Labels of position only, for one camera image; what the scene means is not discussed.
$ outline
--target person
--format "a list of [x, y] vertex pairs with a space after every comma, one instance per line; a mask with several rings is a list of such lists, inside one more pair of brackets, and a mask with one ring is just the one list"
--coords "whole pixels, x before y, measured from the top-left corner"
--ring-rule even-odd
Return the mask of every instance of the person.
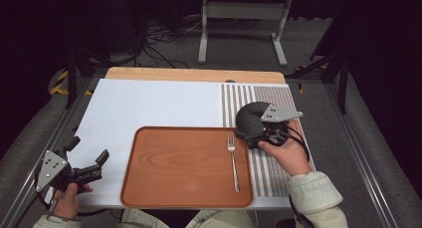
[[[301, 139], [295, 131], [300, 131], [296, 119], [288, 121], [289, 134]], [[330, 179], [320, 171], [313, 171], [307, 161], [307, 155], [302, 146], [289, 138], [282, 146], [274, 146], [260, 141], [258, 146], [267, 154], [273, 156], [278, 164], [291, 177], [289, 192], [296, 210], [305, 215], [314, 227], [342, 228], [347, 227], [344, 213], [337, 207], [342, 196], [336, 190]], [[86, 192], [93, 190], [85, 185]], [[35, 228], [45, 227], [81, 227], [78, 219], [78, 185], [71, 183], [66, 192], [56, 192], [56, 206], [49, 215], [43, 215], [34, 225]], [[256, 213], [250, 210], [201, 210], [188, 223], [188, 228], [212, 227], [258, 227]], [[132, 227], [168, 227], [164, 222], [139, 209], [125, 209], [119, 228]], [[296, 222], [296, 227], [303, 227]]]

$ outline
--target sleeve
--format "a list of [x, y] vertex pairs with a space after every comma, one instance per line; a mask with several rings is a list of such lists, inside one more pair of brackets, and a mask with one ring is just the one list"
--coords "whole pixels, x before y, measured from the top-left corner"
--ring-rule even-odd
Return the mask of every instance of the sleeve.
[[344, 213], [336, 206], [343, 198], [324, 173], [292, 176], [288, 185], [296, 209], [315, 227], [347, 227]]
[[81, 221], [70, 220], [66, 221], [60, 217], [53, 215], [43, 215], [38, 219], [37, 223], [33, 226], [34, 228], [80, 228]]

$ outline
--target hand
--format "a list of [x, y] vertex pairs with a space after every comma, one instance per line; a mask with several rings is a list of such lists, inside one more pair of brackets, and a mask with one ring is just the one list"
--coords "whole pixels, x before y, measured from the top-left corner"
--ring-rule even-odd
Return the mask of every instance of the hand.
[[[297, 132], [301, 132], [299, 123], [290, 119], [288, 126]], [[288, 133], [297, 139], [301, 139], [294, 131], [288, 129]], [[274, 146], [268, 142], [260, 141], [258, 146], [269, 155], [273, 156], [284, 171], [289, 175], [308, 174], [312, 171], [304, 148], [293, 139], [289, 138], [281, 146]]]
[[[84, 185], [85, 192], [92, 192], [88, 184]], [[77, 201], [78, 195], [78, 184], [71, 183], [68, 185], [66, 192], [57, 191], [54, 195], [54, 199], [57, 200], [56, 207], [53, 211], [53, 215], [61, 218], [73, 220], [77, 218], [79, 204]]]

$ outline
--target wooden tray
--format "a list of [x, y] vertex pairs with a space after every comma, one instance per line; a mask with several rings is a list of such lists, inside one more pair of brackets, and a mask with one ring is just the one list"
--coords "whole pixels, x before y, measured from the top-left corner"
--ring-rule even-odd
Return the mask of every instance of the wooden tray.
[[140, 128], [120, 199], [131, 208], [246, 207], [253, 200], [246, 143], [236, 138], [240, 192], [235, 191], [227, 135], [233, 128]]

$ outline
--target gray carpet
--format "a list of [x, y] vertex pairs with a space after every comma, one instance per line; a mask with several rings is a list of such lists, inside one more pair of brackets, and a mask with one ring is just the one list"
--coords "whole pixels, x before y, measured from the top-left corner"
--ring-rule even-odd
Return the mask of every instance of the gray carpet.
[[[269, 40], [269, 35], [276, 25], [268, 22], [259, 22], [253, 27], [228, 21], [212, 23], [205, 65], [196, 62], [200, 41], [200, 33], [197, 31], [199, 27], [174, 42], [159, 43], [154, 48], [166, 59], [185, 62], [195, 69], [277, 71], [290, 74], [297, 66], [311, 63], [309, 56], [328, 24], [329, 20], [288, 21], [282, 37], [282, 45], [289, 63], [285, 68], [279, 66]], [[118, 60], [125, 56], [125, 53], [115, 53], [112, 58]], [[137, 61], [146, 67], [156, 67], [155, 62], [144, 54], [141, 54]], [[163, 61], [156, 62], [158, 67], [169, 68]], [[184, 68], [182, 64], [174, 65]], [[94, 89], [98, 79], [104, 76], [100, 73], [103, 71], [99, 70], [92, 79], [91, 89]], [[52, 78], [52, 83], [56, 79], [57, 76]], [[297, 109], [304, 113], [301, 122], [316, 169], [325, 172], [343, 195], [344, 201], [340, 208], [347, 217], [349, 227], [388, 227], [380, 219], [361, 170], [356, 165], [347, 133], [336, 114], [337, 108], [329, 100], [326, 86], [319, 81], [307, 81], [304, 83], [305, 92], [301, 94], [297, 82], [288, 81]], [[73, 137], [73, 129], [81, 121], [90, 98], [82, 97], [69, 124], [57, 138], [58, 146], [66, 145]], [[53, 95], [1, 160], [0, 217], [5, 217], [9, 211], [41, 150], [49, 142], [62, 114], [66, 112], [66, 102], [66, 96]], [[422, 227], [421, 201], [394, 159], [352, 78], [348, 83], [346, 111], [346, 117], [391, 209], [397, 227]], [[19, 227], [31, 227], [45, 213], [40, 202], [35, 201]], [[258, 211], [258, 214], [260, 227], [264, 228], [275, 227], [277, 221], [293, 216], [290, 209]], [[83, 227], [113, 227], [118, 223], [118, 216], [119, 210], [114, 210], [85, 217]]]

